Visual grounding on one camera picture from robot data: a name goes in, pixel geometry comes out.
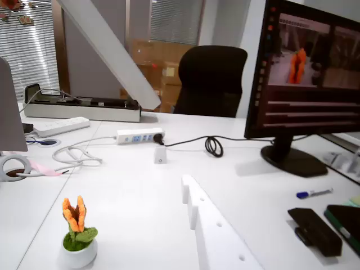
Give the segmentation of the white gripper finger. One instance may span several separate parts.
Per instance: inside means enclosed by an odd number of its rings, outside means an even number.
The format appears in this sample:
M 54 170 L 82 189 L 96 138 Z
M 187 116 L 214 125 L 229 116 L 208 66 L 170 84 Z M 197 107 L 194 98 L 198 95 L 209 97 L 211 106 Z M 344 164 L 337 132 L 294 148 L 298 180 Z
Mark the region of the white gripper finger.
M 195 231 L 200 269 L 262 269 L 246 242 L 194 177 L 182 176 L 182 202 Z

